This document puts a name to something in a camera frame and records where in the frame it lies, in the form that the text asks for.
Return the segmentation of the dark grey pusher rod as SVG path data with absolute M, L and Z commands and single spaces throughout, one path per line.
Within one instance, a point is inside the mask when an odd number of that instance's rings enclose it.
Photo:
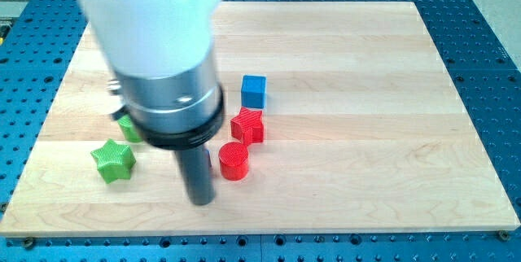
M 174 151 L 189 200 L 197 206 L 211 203 L 215 198 L 212 184 L 210 155 L 204 145 Z

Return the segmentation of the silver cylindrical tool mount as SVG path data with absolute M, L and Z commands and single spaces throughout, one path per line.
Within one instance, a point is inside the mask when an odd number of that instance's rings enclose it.
M 128 116 L 139 137 L 152 146 L 183 151 L 203 145 L 217 134 L 225 115 L 224 93 L 217 76 L 214 47 L 203 59 L 174 72 L 138 70 L 114 50 L 107 52 L 109 68 L 119 88 L 120 106 L 113 120 Z

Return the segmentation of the green block behind arm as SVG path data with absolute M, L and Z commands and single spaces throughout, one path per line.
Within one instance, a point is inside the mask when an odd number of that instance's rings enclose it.
M 123 133 L 123 136 L 127 142 L 142 142 L 142 138 L 135 129 L 134 123 L 128 115 L 122 116 L 116 121 L 116 123 L 119 125 L 120 131 Z

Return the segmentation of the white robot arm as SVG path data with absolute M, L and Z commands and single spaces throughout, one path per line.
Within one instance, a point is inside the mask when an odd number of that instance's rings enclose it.
M 172 151 L 190 201 L 215 196 L 206 142 L 224 120 L 212 14 L 222 0 L 77 0 L 148 144 Z

